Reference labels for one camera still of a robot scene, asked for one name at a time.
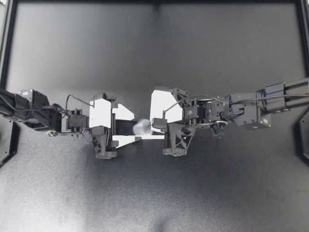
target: black metal frame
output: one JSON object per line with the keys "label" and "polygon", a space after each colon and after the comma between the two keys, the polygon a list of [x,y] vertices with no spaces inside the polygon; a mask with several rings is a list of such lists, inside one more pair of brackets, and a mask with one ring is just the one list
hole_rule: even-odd
{"label": "black metal frame", "polygon": [[[8,0],[6,5],[4,23],[2,26],[2,34],[1,34],[1,44],[0,44],[0,88],[6,89],[6,81],[8,74],[8,67],[10,62],[10,51],[11,45],[13,41],[13,30],[15,18],[17,15],[17,5],[19,2],[27,1],[27,0]],[[187,2],[192,3],[191,1],[182,1],[182,0],[153,0],[153,1],[112,1],[112,2],[132,2],[132,3],[152,3],[156,6],[159,6],[160,3],[178,3],[178,2]],[[264,0],[262,2],[273,2],[273,0]],[[294,0],[296,7],[298,9],[298,21],[300,24],[300,32],[302,34],[302,44],[304,48],[303,56],[306,64],[306,76],[309,76],[309,14],[308,14],[308,2],[307,0]]]}

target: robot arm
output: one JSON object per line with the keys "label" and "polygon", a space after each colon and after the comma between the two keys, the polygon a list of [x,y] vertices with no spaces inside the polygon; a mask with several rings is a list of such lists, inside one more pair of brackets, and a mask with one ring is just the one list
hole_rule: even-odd
{"label": "robot arm", "polygon": [[[172,156],[186,155],[197,129],[209,128],[214,135],[220,136],[229,122],[251,130],[269,128],[271,114],[309,104],[308,78],[271,85],[255,93],[237,93],[222,98],[188,97],[177,88],[156,91],[164,91],[162,96],[169,93],[174,97],[175,103],[161,113],[162,117],[151,117],[154,130],[165,135],[163,154]],[[173,116],[178,119],[170,120],[168,111],[174,106],[182,110],[178,116]]]}
{"label": "robot arm", "polygon": [[[127,122],[125,125],[130,124],[129,130],[132,131],[134,125],[132,120],[135,115],[115,101],[115,97],[108,97],[106,94],[102,94],[90,104],[82,101],[90,106],[89,117],[83,115],[82,110],[68,110],[67,105],[66,109],[63,109],[58,104],[51,105],[45,95],[33,89],[20,91],[18,94],[0,89],[0,114],[8,119],[3,122],[4,124],[6,122],[7,124],[9,122],[20,122],[36,131],[46,131],[48,135],[53,137],[57,135],[76,135],[78,137],[85,131],[89,131],[96,158],[111,159],[117,156],[117,147],[140,139],[140,137],[134,135],[122,135],[122,133],[126,132],[124,130],[122,130],[122,133],[117,133],[116,120],[122,119],[122,122]],[[100,105],[101,102],[109,107],[104,108],[104,105]],[[129,112],[129,117],[123,116],[121,114],[123,111],[126,111],[125,113]],[[62,131],[62,120],[64,118],[66,118],[66,131]],[[6,152],[0,154],[0,163],[9,153],[11,152],[6,150]]]}

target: wire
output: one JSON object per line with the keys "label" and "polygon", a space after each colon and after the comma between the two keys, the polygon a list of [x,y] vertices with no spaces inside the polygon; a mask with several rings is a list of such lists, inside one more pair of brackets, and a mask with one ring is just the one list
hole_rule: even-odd
{"label": "wire", "polygon": [[84,103],[84,104],[86,104],[86,105],[89,105],[89,106],[94,107],[94,105],[91,105],[91,104],[89,104],[89,103],[85,102],[84,100],[82,100],[82,99],[80,99],[80,98],[78,98],[78,97],[74,96],[73,94],[69,94],[69,95],[67,96],[67,100],[66,100],[66,108],[65,108],[65,110],[64,110],[64,116],[63,116],[62,118],[64,118],[65,116],[67,116],[67,115],[68,115],[68,103],[69,103],[69,99],[70,99],[70,97],[72,97],[72,98],[74,98],[74,99],[76,99],[76,100],[78,100],[78,101],[80,101],[80,102],[82,102],[82,103]]}
{"label": "wire", "polygon": [[165,113],[166,113],[167,111],[169,111],[171,108],[173,108],[175,105],[177,105],[177,104],[183,102],[184,100],[191,99],[191,98],[196,98],[196,97],[207,97],[207,98],[211,98],[211,99],[213,99],[213,100],[216,100],[216,101],[218,101],[218,102],[220,102],[220,103],[224,103],[222,100],[220,100],[220,99],[218,99],[218,98],[215,98],[215,97],[211,97],[211,96],[206,95],[206,94],[193,95],[193,96],[191,96],[191,97],[186,97],[186,98],[183,98],[183,99],[177,101],[177,102],[176,102],[175,104],[173,104],[170,108],[164,110],[164,111],[163,111],[163,118],[165,118]]}
{"label": "wire", "polygon": [[38,113],[40,113],[40,115],[41,115],[42,117],[44,117],[44,118],[47,119],[47,120],[50,120],[50,119],[47,118],[45,115],[43,115],[41,111],[36,110],[36,109],[33,109],[33,108],[32,108],[31,102],[29,102],[28,100],[27,100],[27,103],[29,104],[29,109],[18,109],[18,108],[13,107],[1,94],[0,94],[0,98],[1,98],[2,101],[4,101],[4,102],[5,102],[12,110],[14,110],[14,111],[18,111],[18,112],[29,112],[28,115],[26,116],[26,119],[25,119],[25,120],[27,120],[27,119],[29,118],[31,112],[38,112]]}
{"label": "wire", "polygon": [[238,104],[242,102],[252,102],[252,101],[261,101],[261,100],[267,100],[267,99],[275,99],[275,98],[288,98],[288,97],[309,97],[309,94],[283,94],[283,95],[276,95],[276,96],[269,96],[269,97],[263,97],[263,98],[252,98],[252,99],[244,99],[239,101],[233,101],[231,104]]}

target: dark gray table surface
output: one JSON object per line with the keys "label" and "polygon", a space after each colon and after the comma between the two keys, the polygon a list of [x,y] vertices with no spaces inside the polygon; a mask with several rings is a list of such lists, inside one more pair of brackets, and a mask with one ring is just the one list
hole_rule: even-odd
{"label": "dark gray table surface", "polygon": [[[148,118],[156,85],[226,95],[304,78],[299,33],[292,3],[22,3],[7,89],[62,105],[69,93],[112,93]],[[0,231],[307,231],[304,111],[273,116],[268,130],[229,125],[221,140],[200,131],[181,158],[141,141],[98,160],[83,139],[22,126],[0,168]]]}

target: black cable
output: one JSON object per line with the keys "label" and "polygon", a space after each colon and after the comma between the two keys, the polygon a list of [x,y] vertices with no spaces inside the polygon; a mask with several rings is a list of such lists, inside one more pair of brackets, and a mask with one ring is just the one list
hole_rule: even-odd
{"label": "black cable", "polygon": [[275,98],[288,98],[288,97],[309,97],[309,94],[283,94],[283,95],[276,95],[276,96],[269,96],[269,97],[262,97],[262,98],[252,98],[252,99],[244,99],[239,101],[233,101],[231,104],[238,104],[243,102],[252,102],[252,101],[261,101],[261,100],[267,100],[267,99],[275,99]]}
{"label": "black cable", "polygon": [[41,111],[36,110],[36,109],[33,109],[33,108],[32,108],[31,102],[29,102],[28,100],[27,100],[27,102],[28,102],[28,104],[29,104],[29,109],[18,109],[18,108],[13,107],[1,94],[0,94],[0,98],[7,104],[7,106],[9,106],[9,107],[10,107],[12,110],[14,110],[14,111],[18,111],[18,112],[29,112],[28,115],[26,116],[26,119],[25,119],[25,120],[28,119],[28,117],[30,116],[31,112],[38,112],[38,113],[40,113],[40,115],[41,115],[42,117],[44,117],[44,118],[47,119],[47,120],[50,120],[50,119],[47,118],[45,115],[43,115]]}
{"label": "black cable", "polygon": [[63,116],[62,118],[64,118],[65,116],[68,116],[68,103],[69,103],[70,97],[72,97],[72,98],[74,98],[74,99],[76,99],[76,100],[78,100],[78,101],[80,101],[80,102],[82,102],[82,103],[84,103],[84,104],[86,104],[86,105],[89,105],[89,106],[94,107],[94,105],[91,105],[91,104],[85,102],[84,100],[82,100],[82,99],[80,99],[80,98],[74,96],[73,94],[69,94],[69,95],[67,96],[66,108],[65,108],[65,110],[64,110],[64,116]]}
{"label": "black cable", "polygon": [[220,102],[220,103],[224,103],[222,100],[220,100],[220,99],[218,99],[218,98],[215,98],[215,97],[212,97],[212,96],[209,96],[209,95],[206,95],[206,94],[193,95],[193,96],[191,96],[191,97],[186,97],[186,98],[183,98],[183,99],[177,101],[177,102],[176,102],[175,104],[173,104],[170,108],[164,110],[164,111],[163,111],[163,118],[165,118],[165,113],[166,113],[167,111],[169,111],[171,108],[173,108],[175,105],[177,105],[177,104],[183,102],[184,100],[191,99],[191,98],[196,98],[196,97],[207,97],[207,98],[210,98],[210,99],[212,99],[212,100],[216,100],[216,101],[218,101],[218,102]]}

